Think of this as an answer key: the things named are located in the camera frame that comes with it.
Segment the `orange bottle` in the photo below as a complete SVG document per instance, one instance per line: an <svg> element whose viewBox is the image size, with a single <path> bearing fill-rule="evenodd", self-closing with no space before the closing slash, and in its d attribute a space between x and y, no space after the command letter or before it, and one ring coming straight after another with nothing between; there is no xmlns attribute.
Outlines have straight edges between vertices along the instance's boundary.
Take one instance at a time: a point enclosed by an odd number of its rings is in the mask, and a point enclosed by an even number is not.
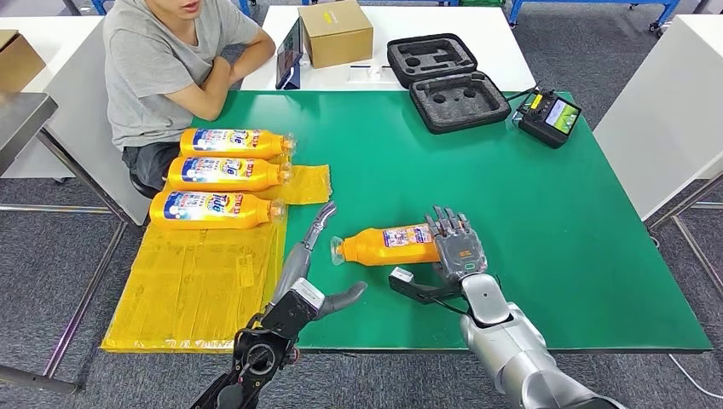
<svg viewBox="0 0 723 409"><path fill-rule="evenodd" d="M168 183L177 190L204 192L259 192L291 178L291 164L263 159L175 158Z"/></svg>
<svg viewBox="0 0 723 409"><path fill-rule="evenodd" d="M400 228L368 228L354 237L332 238L332 262L359 262L386 266L413 262L438 262L437 246L427 224Z"/></svg>
<svg viewBox="0 0 723 409"><path fill-rule="evenodd" d="M189 128L181 134L183 156L269 159L291 155L296 142L267 130L203 130Z"/></svg>
<svg viewBox="0 0 723 409"><path fill-rule="evenodd" d="M246 193L164 191L156 194L148 211L162 228L254 228L283 217L280 200L263 200Z"/></svg>

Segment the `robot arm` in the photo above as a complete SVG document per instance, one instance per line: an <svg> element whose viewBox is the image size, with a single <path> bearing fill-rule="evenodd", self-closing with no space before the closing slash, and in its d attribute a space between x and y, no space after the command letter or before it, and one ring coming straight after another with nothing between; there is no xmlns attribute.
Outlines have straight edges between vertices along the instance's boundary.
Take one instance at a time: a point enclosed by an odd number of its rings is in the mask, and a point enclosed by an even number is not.
<svg viewBox="0 0 723 409"><path fill-rule="evenodd" d="M460 318L462 337L512 407L625 409L559 370L540 332L517 305L505 299L497 281L485 273L487 259L482 244L465 216L438 206L435 212L436 222L429 216L425 219L440 255L442 267L437 271L446 282L445 288L456 286L469 305ZM413 274L400 274L398 268L390 276L390 284L418 300L428 299L435 290L416 285Z"/></svg>
<svg viewBox="0 0 723 409"><path fill-rule="evenodd" d="M325 296L306 279L316 239L334 212L333 202L322 206L304 239L292 247L271 302L234 336L230 371L196 398L193 409L255 408L258 394L276 371L297 359L294 344L299 332L310 321L356 302L367 289L367 283L360 281L345 292Z"/></svg>

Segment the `bottle label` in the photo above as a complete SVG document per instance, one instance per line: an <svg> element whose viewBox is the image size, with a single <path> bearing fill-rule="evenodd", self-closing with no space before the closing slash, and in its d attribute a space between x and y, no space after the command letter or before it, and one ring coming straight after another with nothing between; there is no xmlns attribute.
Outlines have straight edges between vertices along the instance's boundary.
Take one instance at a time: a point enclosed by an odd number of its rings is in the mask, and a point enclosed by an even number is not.
<svg viewBox="0 0 723 409"><path fill-rule="evenodd" d="M260 130L196 130L194 149L228 151L253 149L258 145Z"/></svg>
<svg viewBox="0 0 723 409"><path fill-rule="evenodd" d="M429 226L418 224L405 228L387 228L382 232L387 247L431 243Z"/></svg>
<svg viewBox="0 0 723 409"><path fill-rule="evenodd" d="M187 158L183 162L183 181L244 181L251 177L253 159Z"/></svg>
<svg viewBox="0 0 723 409"><path fill-rule="evenodd" d="M204 220L210 216L237 217L241 193L171 192L163 206L166 219Z"/></svg>

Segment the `gray carpet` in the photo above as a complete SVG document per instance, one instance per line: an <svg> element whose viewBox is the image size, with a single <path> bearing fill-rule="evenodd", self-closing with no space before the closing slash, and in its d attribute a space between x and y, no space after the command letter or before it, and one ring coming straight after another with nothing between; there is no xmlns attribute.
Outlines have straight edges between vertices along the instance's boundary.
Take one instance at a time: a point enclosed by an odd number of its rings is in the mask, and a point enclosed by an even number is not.
<svg viewBox="0 0 723 409"><path fill-rule="evenodd" d="M685 0L678 11L693 6ZM253 9L255 19L263 21L267 9L260 2ZM514 35L535 78L572 91L594 126L655 44L647 26L660 10L655 5L630 11L622 4L526 4ZM237 55L239 50L226 52ZM713 198L723 199L723 192ZM62 186L0 180L0 202L98 205L74 180ZM691 210L684 220L723 271L723 212ZM115 226L110 216L0 213L0 363L42 371ZM656 236L715 346L712 353L680 357L681 364L703 387L723 393L723 301L675 226L663 226ZM96 348L139 242L132 232L124 236L61 365L59 376L84 380L86 390L66 397L0 383L0 408L183 408L226 368L224 355L107 354ZM556 358L571 376L631 408L723 408L723 401L695 390L665 355ZM508 406L468 354L312 354L277 376L264 390L260 407Z"/></svg>

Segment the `green tabletop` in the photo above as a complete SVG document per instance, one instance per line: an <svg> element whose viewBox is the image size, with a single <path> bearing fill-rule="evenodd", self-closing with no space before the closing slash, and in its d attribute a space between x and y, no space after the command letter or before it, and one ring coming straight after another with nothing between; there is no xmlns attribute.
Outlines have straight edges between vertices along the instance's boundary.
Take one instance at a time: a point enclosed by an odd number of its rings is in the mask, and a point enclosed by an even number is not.
<svg viewBox="0 0 723 409"><path fill-rule="evenodd" d="M489 272L553 350L710 349L584 120L550 149L507 121L429 133L407 92L235 92L197 126L292 132L296 164L329 164L338 211L312 257L326 294L357 280L359 303L308 325L302 349L464 349L459 317L392 291L392 267L333 266L332 236L423 221L432 205L464 212ZM286 251L318 205L289 210ZM407 266L438 284L430 266Z"/></svg>

